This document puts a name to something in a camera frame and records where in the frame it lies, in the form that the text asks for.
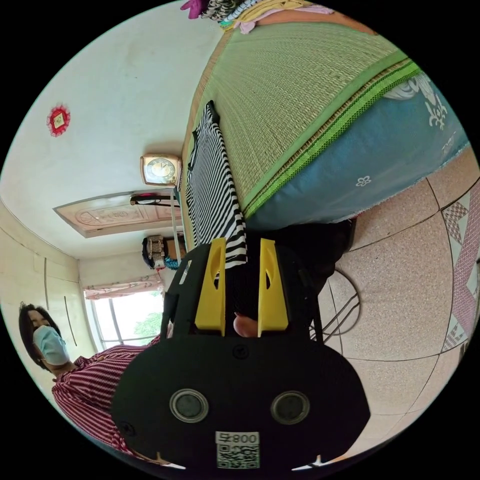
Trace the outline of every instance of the wall clock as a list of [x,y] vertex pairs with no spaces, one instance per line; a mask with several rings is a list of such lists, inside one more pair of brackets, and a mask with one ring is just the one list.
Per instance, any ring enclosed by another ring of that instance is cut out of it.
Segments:
[[140,157],[143,183],[156,187],[178,187],[182,160],[166,153],[149,153]]

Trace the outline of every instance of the black hair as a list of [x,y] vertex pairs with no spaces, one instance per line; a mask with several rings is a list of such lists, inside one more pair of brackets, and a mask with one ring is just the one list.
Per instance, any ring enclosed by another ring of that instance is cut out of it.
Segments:
[[25,347],[26,352],[30,356],[30,358],[41,368],[44,370],[50,371],[42,362],[41,357],[37,353],[37,350],[34,346],[34,331],[37,329],[34,327],[32,320],[30,320],[29,312],[32,310],[36,310],[45,320],[48,320],[50,326],[60,335],[60,329],[57,327],[57,324],[52,320],[50,314],[41,306],[35,306],[29,303],[26,305],[25,303],[20,304],[19,308],[19,315],[18,315],[18,328],[20,330],[21,341],[23,342],[23,346]]

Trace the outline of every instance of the yellow bracket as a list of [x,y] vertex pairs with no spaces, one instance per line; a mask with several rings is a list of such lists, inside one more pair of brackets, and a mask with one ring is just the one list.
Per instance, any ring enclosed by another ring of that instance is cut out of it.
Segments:
[[[267,288],[267,275],[270,282]],[[258,336],[283,332],[289,324],[275,242],[260,241],[260,287],[258,290]]]
[[[222,337],[225,336],[226,249],[225,238],[216,238],[211,243],[195,317],[195,325],[199,330],[221,332]],[[215,288],[217,274],[218,288]]]

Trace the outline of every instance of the clock face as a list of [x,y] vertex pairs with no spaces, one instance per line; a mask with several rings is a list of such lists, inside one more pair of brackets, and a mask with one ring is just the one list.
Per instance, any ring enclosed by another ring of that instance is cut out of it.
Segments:
[[145,166],[145,179],[148,182],[168,184],[175,176],[175,165],[166,158],[154,158]]

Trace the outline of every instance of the blue mattress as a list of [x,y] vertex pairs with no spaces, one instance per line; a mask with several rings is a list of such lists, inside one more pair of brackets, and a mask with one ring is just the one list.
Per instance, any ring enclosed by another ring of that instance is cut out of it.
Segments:
[[469,141],[421,73],[388,92],[246,220],[253,230],[351,218],[445,166]]

